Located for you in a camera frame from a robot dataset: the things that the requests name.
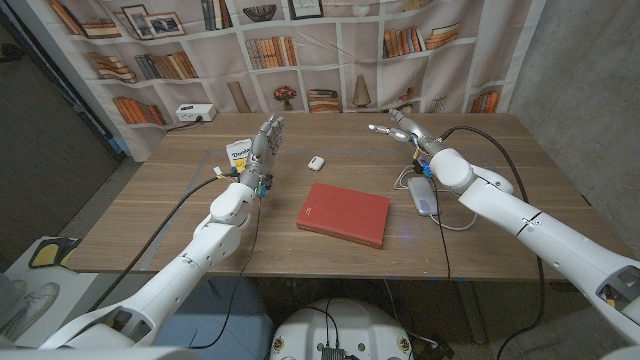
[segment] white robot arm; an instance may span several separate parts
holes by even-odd
[[[432,155],[433,175],[460,194],[473,212],[506,230],[567,278],[632,344],[640,344],[640,262],[616,254],[514,197],[513,186],[493,171],[467,162],[428,131],[392,110],[401,130],[369,125]]]
[[[198,281],[240,244],[248,210],[269,188],[275,155],[282,143],[282,117],[271,115],[252,139],[245,171],[212,203],[189,245],[128,299],[84,314],[53,334],[40,347],[126,349],[150,346]]]

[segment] red book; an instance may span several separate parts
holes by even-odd
[[[386,197],[315,183],[296,225],[303,230],[380,249],[388,211]]]

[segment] wall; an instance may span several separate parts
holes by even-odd
[[[508,110],[636,257],[639,75],[640,2],[548,1]]]
[[[31,7],[26,1],[23,0],[8,0],[9,5],[18,14],[20,19],[29,28],[33,35],[38,39],[38,42],[44,50],[49,54],[51,59],[60,68],[60,70],[67,77],[69,82],[75,87],[79,94],[81,94],[84,101],[95,112],[96,116],[102,121],[102,123],[111,131],[114,140],[127,154],[129,150],[124,139],[120,135],[118,128],[113,124],[107,113],[104,111],[98,100],[93,96],[93,93],[87,87],[87,84],[82,80],[80,75],[76,72],[73,65],[69,62],[67,57],[62,52],[62,49],[56,44],[53,37],[45,26],[40,22],[37,15],[33,12]],[[9,13],[9,11],[3,6],[2,11]]]

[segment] vase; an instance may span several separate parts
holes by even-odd
[[[293,110],[293,105],[291,105],[291,103],[289,102],[289,99],[286,99],[284,101],[284,111],[291,111]]]

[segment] book on shelf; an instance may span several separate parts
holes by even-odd
[[[74,34],[84,35],[82,31],[82,27],[80,27],[80,23],[75,21],[75,19],[71,16],[71,13],[68,11],[68,9],[60,5],[58,0],[51,0],[51,7],[56,12],[56,14],[58,14],[60,19],[62,19],[62,21],[64,21],[65,24],[67,24],[69,29],[71,29],[71,31]]]
[[[312,113],[339,113],[338,92],[327,89],[309,90],[309,111]]]
[[[431,110],[429,113],[431,114],[444,114],[445,104],[447,102],[447,97],[443,97],[440,99],[434,99],[431,101]]]
[[[500,94],[496,91],[489,91],[478,96],[471,105],[472,113],[495,113],[498,106]]]
[[[245,47],[253,70],[297,65],[293,38],[251,39],[245,41]]]
[[[420,35],[420,30],[415,26],[406,29],[385,29],[383,38],[383,55],[392,58],[420,52],[427,49]]]
[[[135,124],[156,124],[159,126],[167,125],[155,105],[145,105],[135,100],[128,99],[124,96],[113,98],[118,111],[122,115],[124,121],[129,125]]]
[[[431,31],[431,37],[425,42],[427,50],[437,49],[458,38],[460,33],[460,23],[436,28]]]
[[[222,30],[233,27],[233,21],[225,0],[200,0],[206,30]]]
[[[404,55],[404,51],[402,50],[402,37],[400,36],[400,32],[398,30],[393,30],[396,35],[396,56]]]
[[[103,56],[97,52],[87,54],[94,67],[103,79],[115,79],[129,84],[138,81],[136,73],[115,56]]]
[[[198,77],[193,64],[185,52],[157,56],[151,54],[136,55],[134,59],[145,79],[186,80]]]

